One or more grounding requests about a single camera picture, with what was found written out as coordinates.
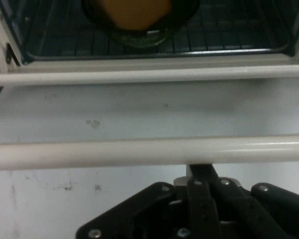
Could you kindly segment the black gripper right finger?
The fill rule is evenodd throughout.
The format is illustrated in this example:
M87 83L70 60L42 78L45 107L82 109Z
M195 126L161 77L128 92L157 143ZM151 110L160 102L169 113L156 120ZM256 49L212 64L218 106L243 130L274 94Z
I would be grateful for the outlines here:
M299 195L268 183L246 190L201 166L204 239L299 239Z

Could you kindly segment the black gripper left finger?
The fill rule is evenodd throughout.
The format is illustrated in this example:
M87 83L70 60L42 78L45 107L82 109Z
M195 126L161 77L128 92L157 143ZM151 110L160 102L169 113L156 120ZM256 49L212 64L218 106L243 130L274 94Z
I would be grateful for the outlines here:
M220 239L211 164L189 165L185 179L158 182L81 226L78 239Z

